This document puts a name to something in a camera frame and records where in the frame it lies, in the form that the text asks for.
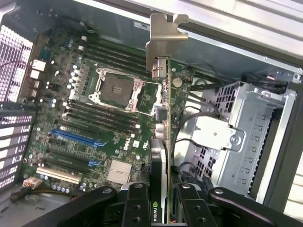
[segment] silver metal panel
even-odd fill
[[[264,201],[264,198],[265,198],[268,186],[269,186],[269,181],[271,179],[271,175],[273,173],[273,170],[274,170],[274,167],[276,164],[276,159],[278,157],[280,146],[281,146],[281,143],[282,143],[282,140],[284,137],[286,126],[287,126],[287,123],[288,123],[288,120],[289,120],[289,117],[290,117],[290,114],[291,114],[291,111],[292,111],[292,108],[294,105],[294,101],[296,98],[296,93],[294,91],[288,90],[287,93],[288,93],[286,96],[287,99],[286,99],[285,106],[284,106],[284,109],[282,112],[278,130],[276,132],[276,137],[275,137],[273,146],[271,148],[270,155],[269,155],[269,158],[267,161],[267,165],[266,165],[266,168],[265,168],[265,171],[264,171],[264,174],[262,177],[262,181],[260,184],[259,192],[257,194],[256,201],[259,203],[263,203],[263,201]]]
[[[6,14],[2,23],[30,41],[34,41],[38,34],[51,28],[56,20],[62,21],[67,27],[83,29],[78,23],[68,19],[61,20],[62,16],[84,21],[100,31],[103,38],[134,48],[144,50],[150,39],[149,19],[92,0],[20,0],[18,7]],[[188,35],[188,42],[181,43],[174,54],[174,59],[180,62],[207,62],[212,64],[219,74],[233,78],[239,78],[244,71],[270,74],[279,72],[286,78],[290,71],[302,73],[302,70],[299,71],[296,67],[241,48],[191,32],[188,32]]]
[[[303,4],[292,0],[127,0],[303,58]]]

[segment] cpu socket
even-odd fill
[[[146,83],[151,83],[158,86],[156,102],[150,113],[143,114],[151,116],[155,114],[154,107],[161,102],[161,84],[143,81],[133,75],[109,68],[98,68],[96,72],[99,74],[99,79],[95,92],[89,95],[92,102],[124,112],[142,113],[138,111],[138,95]]]

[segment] black pcie slot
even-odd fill
[[[68,110],[69,113],[74,113],[74,114],[78,114],[78,115],[82,115],[82,116],[86,116],[90,119],[93,119],[93,120],[97,120],[97,121],[104,121],[104,122],[107,122],[109,124],[112,124],[112,125],[115,125],[117,127],[126,127],[126,128],[129,128],[129,129],[134,129],[135,130],[135,126],[134,125],[131,125],[131,124],[127,124],[125,122],[120,122],[118,119],[111,119],[111,118],[107,118],[107,117],[104,117],[102,115],[96,115],[96,114],[92,114],[88,111],[84,111],[84,110],[79,110],[79,109],[75,109],[75,108],[70,108]]]
[[[75,119],[79,119],[79,120],[82,120],[82,121],[85,121],[85,122],[89,122],[93,125],[97,125],[97,126],[101,126],[101,127],[104,127],[104,128],[108,128],[110,130],[113,130],[113,131],[118,131],[118,132],[122,132],[122,133],[133,133],[132,130],[128,130],[128,129],[124,129],[124,128],[119,128],[119,127],[116,127],[116,126],[113,126],[111,124],[108,124],[106,122],[101,122],[101,121],[97,121],[97,120],[90,120],[90,119],[87,119],[87,117],[81,117],[81,116],[78,116],[78,115],[75,115],[73,113],[70,113],[68,114],[69,117],[72,117],[72,118],[75,118]]]
[[[80,101],[77,101],[77,100],[73,100],[72,104],[75,104],[76,106],[84,106],[85,108],[88,108],[88,109],[94,109],[94,110],[97,110],[97,111],[102,111],[104,114],[108,115],[108,116],[113,116],[113,117],[123,117],[123,118],[126,118],[126,119],[129,119],[131,122],[133,123],[137,123],[137,119],[129,114],[124,114],[122,112],[117,112],[117,111],[113,111],[113,110],[110,110],[109,108],[105,108],[105,107],[101,107],[101,106],[97,106],[97,105],[89,105],[87,103],[83,103],[83,102],[80,102]]]
[[[106,55],[111,55],[111,56],[115,56],[115,57],[118,56],[121,59],[127,59],[128,61],[136,62],[140,65],[145,66],[145,59],[143,59],[142,57],[141,58],[139,56],[134,57],[130,54],[122,53],[122,52],[120,52],[120,50],[116,51],[116,50],[110,49],[108,47],[104,47],[102,45],[99,45],[99,44],[89,43],[88,48],[91,49],[91,47],[93,49],[99,50],[100,52],[102,52]]]
[[[87,163],[87,165],[89,164],[89,160],[87,158],[79,157],[77,155],[74,155],[74,154],[71,154],[71,153],[68,153],[68,152],[65,152],[65,151],[55,150],[55,149],[51,149],[51,148],[48,148],[46,151],[49,152],[49,153],[61,155],[61,156],[64,156],[64,157],[69,157],[69,158],[75,159],[75,160],[80,161],[80,162],[85,162],[85,163]]]
[[[55,139],[55,138],[50,138],[48,142],[51,144],[54,144],[54,145],[58,145],[58,146],[63,146],[66,143],[64,140],[59,140],[59,139]]]
[[[97,48],[86,48],[86,52],[85,53],[90,53],[92,55],[101,57],[101,58],[105,58],[108,59],[109,61],[113,61],[113,62],[117,62],[119,64],[127,64],[130,68],[132,67],[137,67],[141,70],[146,70],[145,64],[140,64],[140,63],[136,63],[131,61],[130,59],[127,58],[119,58],[118,56],[114,56],[114,55],[108,55],[104,52],[101,52],[100,50],[98,50]]]
[[[65,169],[68,169],[71,171],[76,171],[76,172],[80,172],[80,173],[86,173],[88,171],[88,168],[86,169],[86,168],[81,168],[79,166],[73,166],[72,164],[61,162],[61,161],[55,160],[53,158],[45,157],[44,161],[46,162],[46,164],[53,164],[55,166],[63,167]]]
[[[89,53],[85,54],[84,57],[87,58],[87,59],[89,59],[89,60],[91,60],[91,61],[100,62],[102,64],[111,65],[111,66],[116,67],[118,69],[126,70],[126,71],[128,71],[130,73],[135,73],[135,74],[145,75],[145,76],[149,76],[150,75],[150,72],[147,72],[147,71],[144,71],[144,70],[130,68],[127,65],[114,63],[114,62],[108,61],[105,58],[100,58],[98,56],[95,56],[95,55],[92,55],[92,54],[89,54]]]
[[[72,124],[70,122],[64,122],[64,121],[61,121],[61,120],[56,120],[55,123],[57,124],[61,124],[67,128],[70,128],[70,129],[75,129],[75,130],[79,130],[79,131],[82,131],[82,132],[85,132],[85,133],[90,133],[92,135],[98,135],[98,132],[96,131],[93,131],[93,130],[89,130],[88,129],[88,126],[86,125],[75,125],[75,124]]]
[[[143,61],[145,63],[145,54],[143,54],[143,56],[138,56],[138,55],[126,52],[126,51],[121,50],[121,49],[116,49],[116,48],[114,49],[110,46],[107,46],[106,44],[102,44],[102,43],[98,43],[98,42],[90,42],[89,45],[98,46],[98,47],[104,48],[108,51],[111,51],[111,52],[114,52],[114,53],[117,53],[117,54],[120,54],[120,55],[127,55],[129,57],[132,57],[132,58],[135,58],[137,60]]]

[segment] ventilation grille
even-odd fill
[[[197,163],[196,170],[198,177],[208,176],[211,177],[213,174],[212,168],[216,163],[216,157],[218,156],[218,151],[210,149],[203,146],[200,152],[200,159]]]
[[[226,86],[219,89],[215,106],[221,113],[230,113],[235,100],[235,86]]]
[[[15,102],[33,43],[9,28],[0,30],[0,102]]]

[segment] black cable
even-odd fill
[[[223,82],[223,80],[220,78],[219,74],[217,73],[217,71],[214,69],[214,67],[209,64],[209,63],[206,63],[206,62],[193,62],[193,63],[190,63],[188,64],[187,66],[185,66],[185,69],[187,69],[190,65],[206,65],[208,66],[209,68],[212,69],[212,71],[215,73],[217,79],[220,81],[220,83],[222,84],[222,86],[225,86],[225,83]]]
[[[244,72],[242,74],[241,81],[253,84],[276,94],[285,93],[288,85],[288,82],[272,80],[267,78],[267,75],[257,75],[250,72]]]
[[[191,162],[183,162],[183,163],[181,163],[181,164],[179,165],[179,167],[178,167],[178,172],[181,173],[181,168],[184,167],[184,166],[186,166],[186,165],[191,165],[191,166],[194,168],[194,170],[195,170],[195,178],[198,178],[196,167],[195,167],[195,165],[192,164]]]
[[[178,140],[176,141],[176,143],[181,142],[181,141],[189,141],[189,142],[191,142],[192,144],[194,144],[194,145],[195,145],[196,147],[198,147],[198,148],[202,148],[202,147],[203,147],[203,145],[198,144],[198,143],[194,142],[192,139],[187,139],[187,138],[178,139]]]
[[[2,65],[0,66],[0,69],[2,69],[2,68],[3,68],[4,66],[6,66],[6,65],[9,65],[9,64],[12,64],[12,63],[21,63],[21,64],[26,65],[26,62],[24,62],[24,61],[9,61],[9,62],[6,62],[6,63],[2,64]]]
[[[181,128],[190,119],[195,118],[195,117],[203,117],[203,116],[218,117],[219,114],[218,113],[214,113],[214,112],[212,112],[212,113],[210,113],[210,112],[207,112],[207,113],[206,112],[195,113],[195,114],[192,114],[192,115],[188,116],[183,121],[181,121],[180,124],[179,124],[179,126],[176,128],[176,131],[174,133],[174,136],[173,136],[173,139],[172,139],[172,142],[171,142],[171,159],[172,159],[172,165],[173,166],[175,165],[175,146],[176,146],[176,141],[177,141],[177,137],[178,137],[178,134],[179,134]]]

